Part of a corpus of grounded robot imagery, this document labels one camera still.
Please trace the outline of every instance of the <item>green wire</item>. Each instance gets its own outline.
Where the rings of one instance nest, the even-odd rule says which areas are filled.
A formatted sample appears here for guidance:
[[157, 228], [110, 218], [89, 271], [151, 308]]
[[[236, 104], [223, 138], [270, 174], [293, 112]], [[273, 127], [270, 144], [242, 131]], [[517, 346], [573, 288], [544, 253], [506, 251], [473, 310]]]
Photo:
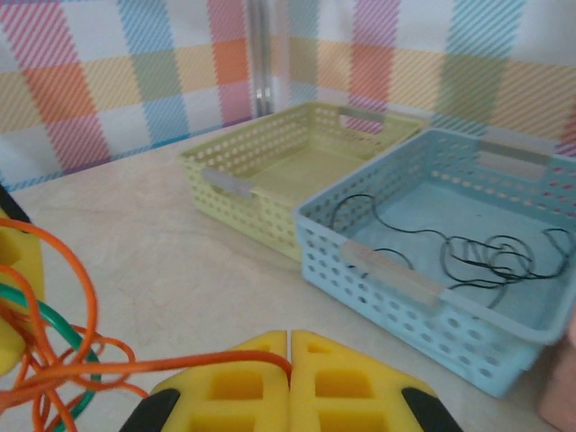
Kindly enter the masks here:
[[[3, 283], [0, 283], [0, 298], [19, 304], [24, 308], [28, 307], [28, 302], [26, 301], [26, 297], [22, 292], [8, 285], [4, 285]], [[38, 304], [40, 305], [40, 315], [42, 318], [48, 322], [74, 349], [78, 349], [82, 344], [82, 337], [72, 328], [72, 326], [70, 326], [70, 324], [64, 318], [62, 318], [59, 313], [53, 310], [50, 306], [41, 301], [38, 301]], [[92, 363], [100, 363], [98, 356], [92, 349], [88, 353], [86, 360]], [[90, 375], [90, 379], [96, 383], [99, 383], [102, 380], [101, 378], [102, 376], [99, 374]], [[94, 396], [94, 391], [85, 391], [82, 399], [70, 411], [74, 419], [77, 419], [78, 416], [84, 412]], [[64, 423], [60, 421], [55, 430], [57, 432], [64, 432], [66, 430]]]

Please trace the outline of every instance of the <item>white countertop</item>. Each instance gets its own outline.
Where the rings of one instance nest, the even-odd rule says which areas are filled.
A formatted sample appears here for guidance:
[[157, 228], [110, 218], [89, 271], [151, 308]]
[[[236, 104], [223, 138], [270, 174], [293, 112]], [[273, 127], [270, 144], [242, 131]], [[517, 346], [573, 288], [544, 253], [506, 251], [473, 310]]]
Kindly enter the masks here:
[[[13, 195], [84, 262], [99, 294], [101, 333], [148, 360], [222, 350], [271, 329], [308, 329], [426, 381], [465, 432], [555, 430], [536, 415], [549, 354], [506, 399], [493, 399], [304, 282], [289, 258], [200, 214], [176, 156], [219, 133]], [[83, 325], [81, 288], [67, 264], [43, 250], [47, 303]], [[102, 359], [122, 357], [111, 350]], [[131, 381], [149, 391], [171, 374], [139, 374]], [[0, 379], [0, 387], [8, 388], [12, 377]], [[77, 394], [65, 390], [65, 396]], [[79, 430], [117, 431], [138, 402], [126, 391], [97, 394]], [[0, 430], [31, 429], [29, 406], [0, 418]]]

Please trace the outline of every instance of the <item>orange cable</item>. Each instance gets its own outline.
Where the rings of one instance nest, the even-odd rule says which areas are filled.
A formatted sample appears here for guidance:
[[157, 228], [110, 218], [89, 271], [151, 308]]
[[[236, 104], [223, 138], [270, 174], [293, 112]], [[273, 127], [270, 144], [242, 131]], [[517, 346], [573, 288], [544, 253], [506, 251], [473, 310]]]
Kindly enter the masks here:
[[[134, 352], [128, 345], [118, 339], [104, 337], [96, 331], [98, 300], [95, 288], [88, 272], [68, 246], [46, 230], [30, 223], [0, 218], [0, 227], [31, 233], [53, 246], [69, 262], [76, 273], [78, 281], [85, 292], [87, 313], [85, 328], [73, 326], [76, 332], [84, 335], [78, 350], [70, 348], [63, 354], [56, 355], [46, 336], [48, 324], [41, 317], [38, 299], [32, 287], [13, 268], [0, 265], [0, 272], [12, 277], [18, 288], [23, 292], [28, 305], [28, 314], [21, 314], [10, 310], [0, 301], [0, 318], [8, 322], [26, 342], [26, 352], [22, 357], [21, 369], [13, 388], [9, 391], [0, 391], [0, 415], [8, 408], [32, 401], [32, 422], [36, 432], [52, 432], [60, 421], [64, 423], [68, 431], [77, 432], [70, 411], [80, 402], [82, 395], [64, 404], [58, 395], [58, 388], [64, 383], [74, 382], [92, 391], [124, 389], [144, 398], [148, 396], [144, 390], [126, 382], [131, 374], [181, 369], [199, 365], [238, 361], [266, 362], [281, 367], [286, 373], [288, 382], [290, 381], [292, 372], [290, 362], [279, 355], [262, 351], [226, 351], [146, 362], [137, 361]], [[31, 323], [32, 330], [28, 330], [23, 325], [26, 321]], [[99, 346], [97, 349], [98, 355], [107, 346], [112, 345], [123, 351], [128, 361], [125, 363], [86, 363], [88, 353], [94, 344]], [[83, 378], [82, 375], [84, 374], [120, 374], [121, 376], [111, 382], [93, 382]], [[56, 407], [58, 415], [47, 425], [52, 406]]]

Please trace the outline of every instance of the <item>checkered wall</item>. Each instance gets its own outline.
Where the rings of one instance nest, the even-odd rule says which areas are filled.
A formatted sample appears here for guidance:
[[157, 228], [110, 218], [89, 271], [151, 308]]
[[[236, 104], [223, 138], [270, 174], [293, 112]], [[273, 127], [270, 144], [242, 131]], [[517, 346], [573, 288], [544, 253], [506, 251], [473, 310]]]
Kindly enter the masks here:
[[271, 0], [276, 106], [311, 99], [576, 157], [573, 0]]
[[253, 116], [245, 0], [0, 0], [0, 181]]

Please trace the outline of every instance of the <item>basket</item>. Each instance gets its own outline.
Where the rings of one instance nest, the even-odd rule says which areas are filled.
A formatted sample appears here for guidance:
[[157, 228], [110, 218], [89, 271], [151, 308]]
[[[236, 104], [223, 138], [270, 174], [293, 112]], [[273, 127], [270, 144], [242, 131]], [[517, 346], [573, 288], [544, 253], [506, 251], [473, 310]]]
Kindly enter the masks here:
[[181, 160], [199, 210], [300, 260], [293, 207], [422, 126], [305, 103], [190, 149]]
[[[373, 199], [342, 203], [353, 194]], [[374, 212], [405, 230], [520, 238], [538, 255], [534, 273], [549, 272], [558, 252], [541, 230], [573, 234], [576, 160], [426, 130], [294, 210], [307, 281], [490, 395], [503, 396], [562, 336], [576, 295], [570, 235], [554, 233], [572, 252], [561, 277], [448, 289], [443, 240], [388, 229]]]

